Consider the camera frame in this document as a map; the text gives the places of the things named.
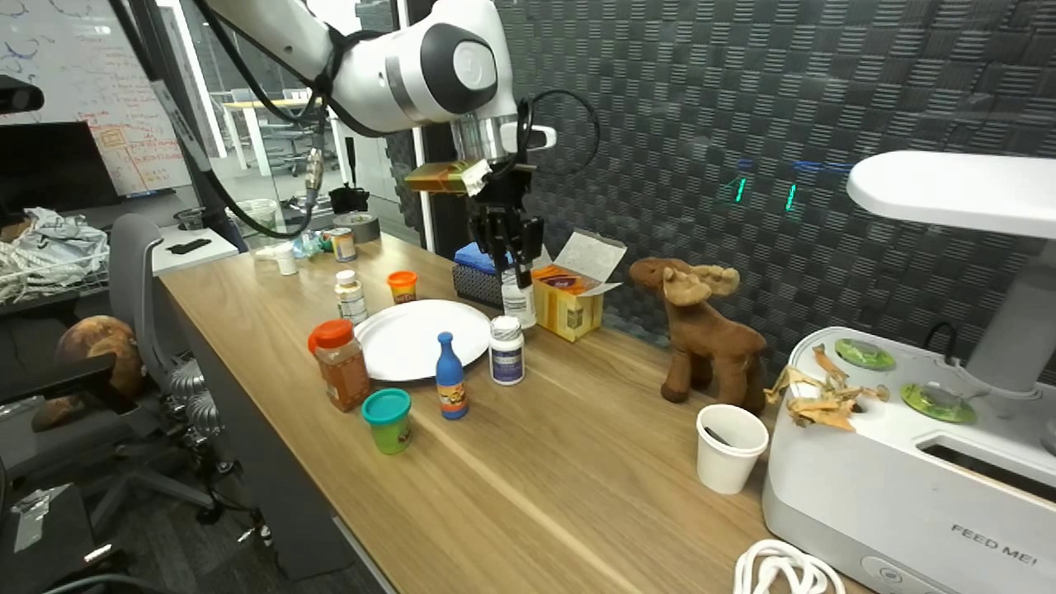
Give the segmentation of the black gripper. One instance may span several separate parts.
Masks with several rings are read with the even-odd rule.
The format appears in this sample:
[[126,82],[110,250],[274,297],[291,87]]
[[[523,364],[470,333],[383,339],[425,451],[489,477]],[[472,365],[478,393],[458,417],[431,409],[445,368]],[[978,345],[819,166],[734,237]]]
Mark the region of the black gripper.
[[528,286],[537,264],[546,220],[525,211],[528,188],[532,169],[506,160],[484,171],[472,195],[472,237],[494,262],[499,284],[506,284],[511,262],[523,262],[517,286]]

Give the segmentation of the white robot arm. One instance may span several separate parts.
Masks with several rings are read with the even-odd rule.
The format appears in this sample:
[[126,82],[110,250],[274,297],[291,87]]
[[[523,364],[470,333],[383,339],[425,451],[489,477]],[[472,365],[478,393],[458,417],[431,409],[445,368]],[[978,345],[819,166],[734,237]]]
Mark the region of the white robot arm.
[[453,124],[462,156],[483,166],[475,237],[499,270],[532,284],[540,228],[525,215],[528,102],[514,97],[506,24],[494,0],[431,0],[398,30],[340,34],[306,0],[194,0],[219,34],[235,30],[314,89],[351,130],[389,136]]

